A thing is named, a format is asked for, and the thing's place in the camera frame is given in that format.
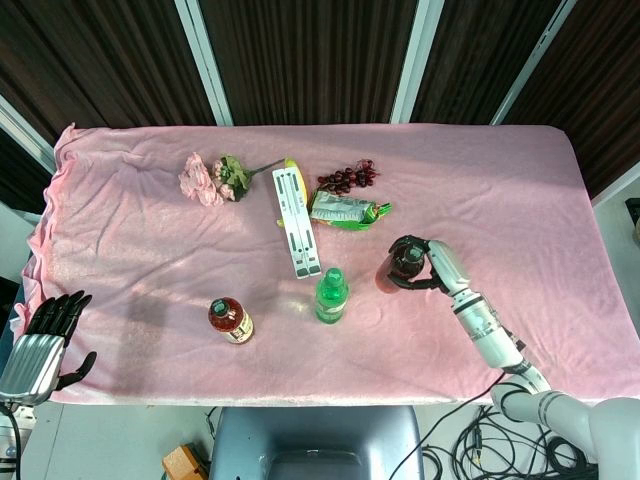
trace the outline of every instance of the pink towel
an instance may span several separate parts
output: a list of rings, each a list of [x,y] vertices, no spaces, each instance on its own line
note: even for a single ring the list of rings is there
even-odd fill
[[[393,203],[368,232],[314,228],[326,270],[351,284],[347,313],[314,317],[318,277],[296,280],[270,173],[240,203],[204,207],[180,191],[191,152],[211,166],[284,156],[308,187],[371,158],[354,195]],[[466,399],[497,376],[438,291],[379,293],[374,274],[404,234],[457,252],[550,383],[582,399],[640,396],[640,342],[605,253],[571,145],[550,127],[343,125],[68,128],[30,240],[29,318],[44,297],[94,296],[63,371],[98,352],[70,403],[419,404]],[[207,320],[231,296],[256,333],[231,345]]]

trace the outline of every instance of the silver robotic hand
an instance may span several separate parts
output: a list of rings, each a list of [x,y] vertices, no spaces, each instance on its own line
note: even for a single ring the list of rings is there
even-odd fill
[[[405,289],[437,288],[453,299],[453,313],[482,358],[510,374],[491,390],[496,408],[513,421],[545,425],[579,447],[598,462],[601,480],[640,479],[640,399],[615,398],[588,406],[552,390],[522,355],[524,343],[502,326],[487,299],[471,290],[469,274],[451,248],[411,235],[394,246],[407,243],[424,251],[431,278],[413,280],[392,270],[389,280]]]
[[[0,378],[0,403],[15,410],[33,407],[49,398],[54,390],[82,380],[96,360],[90,352],[72,373],[59,376],[66,347],[82,310],[91,301],[83,291],[45,300],[36,310],[27,331],[13,346]]]

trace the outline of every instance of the robotic arm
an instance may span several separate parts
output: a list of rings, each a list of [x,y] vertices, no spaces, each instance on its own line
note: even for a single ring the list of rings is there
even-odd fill
[[[406,247],[422,250],[431,278],[412,280],[403,261],[415,260]],[[510,374],[491,390],[498,410],[513,421],[547,426],[598,462],[601,480],[640,478],[640,400],[615,398],[593,407],[552,390],[542,373],[522,355],[524,343],[505,329],[493,307],[470,288],[470,277],[451,248],[438,240],[406,236],[389,251],[387,277],[405,289],[438,288],[453,299],[451,308],[478,352],[492,368]]]

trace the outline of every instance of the dark curtain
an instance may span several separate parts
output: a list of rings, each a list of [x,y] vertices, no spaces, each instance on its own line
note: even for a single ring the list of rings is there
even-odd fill
[[[582,1],[505,123],[564,130],[593,197],[640,160],[640,2]]]
[[[446,1],[411,121],[488,124],[559,3]]]
[[[41,214],[44,190],[51,175],[0,130],[0,202],[11,208]]]
[[[416,0],[201,0],[234,123],[388,122]]]
[[[214,123],[173,0],[4,0],[0,56],[0,93],[52,144],[71,122]]]

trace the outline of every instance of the green bottle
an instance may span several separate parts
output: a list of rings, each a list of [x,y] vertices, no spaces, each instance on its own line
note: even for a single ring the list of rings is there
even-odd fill
[[[349,285],[342,270],[330,268],[316,287],[316,316],[324,323],[336,323],[344,313]]]

